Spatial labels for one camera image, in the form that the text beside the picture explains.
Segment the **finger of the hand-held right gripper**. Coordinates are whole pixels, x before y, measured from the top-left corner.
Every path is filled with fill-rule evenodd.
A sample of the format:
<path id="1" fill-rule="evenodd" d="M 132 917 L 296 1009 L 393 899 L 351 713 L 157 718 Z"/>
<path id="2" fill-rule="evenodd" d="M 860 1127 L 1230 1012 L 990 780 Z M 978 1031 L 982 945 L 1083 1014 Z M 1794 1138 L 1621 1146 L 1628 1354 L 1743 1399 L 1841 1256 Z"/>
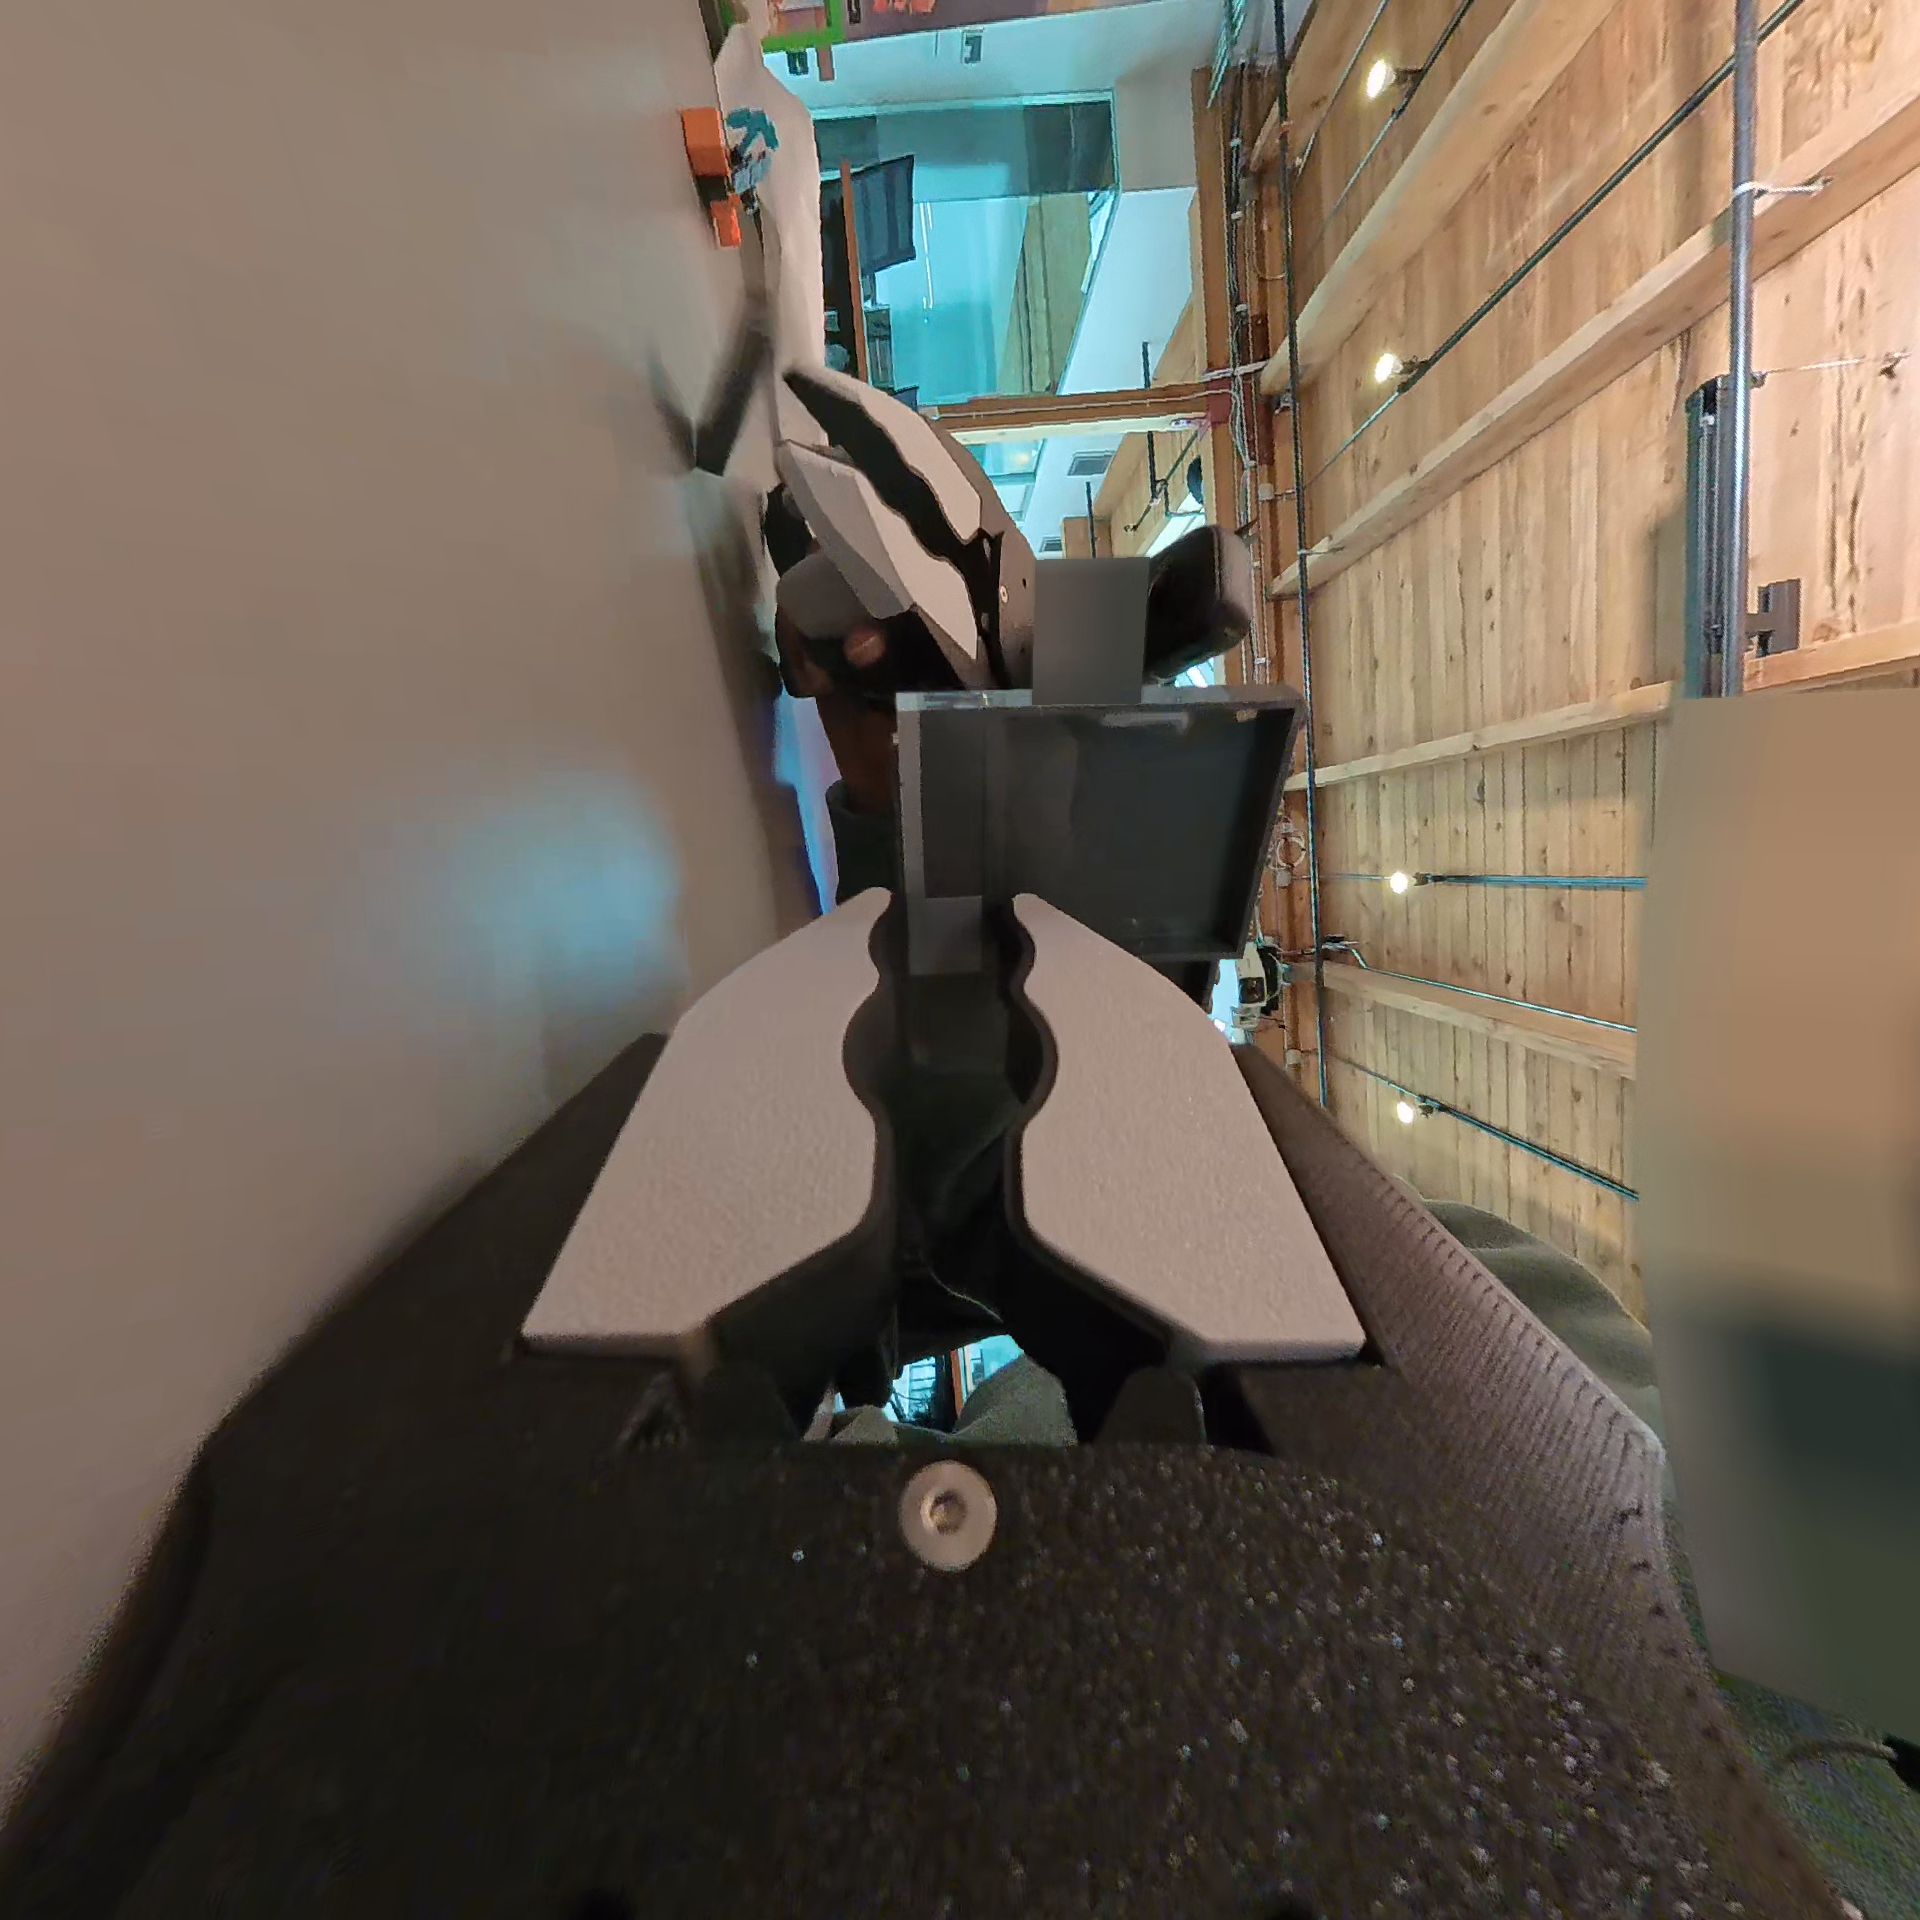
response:
<path id="1" fill-rule="evenodd" d="M 988 667 L 992 608 L 978 601 L 983 543 L 928 552 L 825 444 L 784 439 L 775 471 L 809 547 L 775 594 L 825 667 Z"/>
<path id="2" fill-rule="evenodd" d="M 986 470 L 935 420 L 831 368 L 784 368 L 781 393 L 798 402 L 829 451 L 873 488 L 929 553 L 1024 550 L 1024 533 Z"/>

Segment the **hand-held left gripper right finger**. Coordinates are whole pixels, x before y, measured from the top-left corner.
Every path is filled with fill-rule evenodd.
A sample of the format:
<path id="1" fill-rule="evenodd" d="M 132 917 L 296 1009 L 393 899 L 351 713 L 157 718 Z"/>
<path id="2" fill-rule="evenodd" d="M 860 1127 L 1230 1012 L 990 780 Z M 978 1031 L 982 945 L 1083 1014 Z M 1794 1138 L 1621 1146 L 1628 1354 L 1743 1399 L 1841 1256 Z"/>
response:
<path id="1" fill-rule="evenodd" d="M 1236 1045 L 1163 972 L 1034 892 L 1005 909 L 997 1311 L 1073 1427 L 1170 1371 L 1325 1370 L 1367 1331 Z"/>

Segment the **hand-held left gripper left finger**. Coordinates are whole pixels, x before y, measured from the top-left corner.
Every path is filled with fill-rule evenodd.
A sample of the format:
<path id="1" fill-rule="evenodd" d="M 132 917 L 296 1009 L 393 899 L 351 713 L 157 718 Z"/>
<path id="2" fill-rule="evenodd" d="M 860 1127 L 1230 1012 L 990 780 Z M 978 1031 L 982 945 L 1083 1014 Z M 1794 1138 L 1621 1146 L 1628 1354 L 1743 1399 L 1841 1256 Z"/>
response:
<path id="1" fill-rule="evenodd" d="M 756 1370 L 812 1414 L 897 1297 L 894 986 L 867 888 L 716 981 L 652 1064 L 528 1308 L 541 1356 Z"/>

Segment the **grey square plate piece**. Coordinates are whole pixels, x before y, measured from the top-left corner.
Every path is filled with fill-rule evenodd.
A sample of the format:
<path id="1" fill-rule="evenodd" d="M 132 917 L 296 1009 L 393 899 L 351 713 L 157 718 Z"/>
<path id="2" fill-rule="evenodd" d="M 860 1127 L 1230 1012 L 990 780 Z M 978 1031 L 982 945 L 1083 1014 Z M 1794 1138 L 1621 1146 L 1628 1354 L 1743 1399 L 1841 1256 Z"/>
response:
<path id="1" fill-rule="evenodd" d="M 992 980 L 1036 896 L 1203 1012 L 1245 945 L 1303 695 L 1148 684 L 1120 701 L 904 691 L 895 706 L 901 958 Z"/>

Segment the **grey desk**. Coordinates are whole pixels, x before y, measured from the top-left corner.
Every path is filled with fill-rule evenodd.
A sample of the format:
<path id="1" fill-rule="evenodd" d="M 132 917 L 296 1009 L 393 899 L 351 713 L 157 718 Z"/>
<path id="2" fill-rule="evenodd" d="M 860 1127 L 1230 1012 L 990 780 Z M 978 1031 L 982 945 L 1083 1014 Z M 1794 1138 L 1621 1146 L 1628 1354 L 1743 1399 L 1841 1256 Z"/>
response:
<path id="1" fill-rule="evenodd" d="M 701 3 L 3 3 L 3 1812 L 206 1438 L 786 932 Z"/>

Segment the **person's right hand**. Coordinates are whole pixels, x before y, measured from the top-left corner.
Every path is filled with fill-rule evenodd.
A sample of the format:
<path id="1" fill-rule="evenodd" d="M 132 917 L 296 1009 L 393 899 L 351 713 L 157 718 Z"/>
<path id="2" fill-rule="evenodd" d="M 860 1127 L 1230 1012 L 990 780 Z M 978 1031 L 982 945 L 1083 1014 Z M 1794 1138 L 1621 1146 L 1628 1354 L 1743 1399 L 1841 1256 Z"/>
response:
<path id="1" fill-rule="evenodd" d="M 894 695 L 853 684 L 851 672 L 829 672 L 786 612 L 775 613 L 773 644 L 784 691 L 816 710 L 843 804 L 866 813 L 888 810 L 895 797 Z"/>

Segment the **white plastic bag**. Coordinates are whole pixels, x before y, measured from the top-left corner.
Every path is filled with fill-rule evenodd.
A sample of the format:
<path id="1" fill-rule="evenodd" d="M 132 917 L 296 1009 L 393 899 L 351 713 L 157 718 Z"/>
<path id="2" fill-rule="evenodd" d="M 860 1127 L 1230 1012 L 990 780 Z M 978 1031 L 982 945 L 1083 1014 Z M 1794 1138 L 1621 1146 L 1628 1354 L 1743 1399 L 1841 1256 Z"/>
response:
<path id="1" fill-rule="evenodd" d="M 717 99 L 731 134 L 761 166 L 754 187 L 777 371 L 828 371 L 822 168 L 804 99 L 771 69 L 763 39 L 771 3 L 730 1 L 713 53 Z"/>

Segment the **orange toy minifigure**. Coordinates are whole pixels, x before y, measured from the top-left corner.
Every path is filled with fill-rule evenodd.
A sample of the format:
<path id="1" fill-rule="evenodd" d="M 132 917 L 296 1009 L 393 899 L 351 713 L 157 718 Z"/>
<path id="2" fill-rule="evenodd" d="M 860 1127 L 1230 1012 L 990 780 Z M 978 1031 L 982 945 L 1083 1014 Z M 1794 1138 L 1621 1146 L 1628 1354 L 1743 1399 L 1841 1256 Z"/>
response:
<path id="1" fill-rule="evenodd" d="M 761 187 L 780 150 L 763 107 L 682 107 L 686 166 L 721 250 L 740 250 L 758 225 Z"/>

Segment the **metal conduit pipe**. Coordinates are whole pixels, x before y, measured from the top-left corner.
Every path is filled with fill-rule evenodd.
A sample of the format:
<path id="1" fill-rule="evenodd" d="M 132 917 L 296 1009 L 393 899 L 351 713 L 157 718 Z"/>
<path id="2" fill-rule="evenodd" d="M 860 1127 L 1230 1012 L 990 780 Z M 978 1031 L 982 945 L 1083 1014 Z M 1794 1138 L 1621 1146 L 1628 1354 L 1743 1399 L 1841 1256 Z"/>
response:
<path id="1" fill-rule="evenodd" d="M 1825 179 L 1760 166 L 1760 56 L 1797 3 L 1733 6 L 1731 187 L 1725 204 L 1729 366 L 1688 399 L 1686 645 L 1679 691 L 1728 700 L 1743 689 L 1749 618 L 1758 219 L 1763 205 L 1822 192 Z"/>

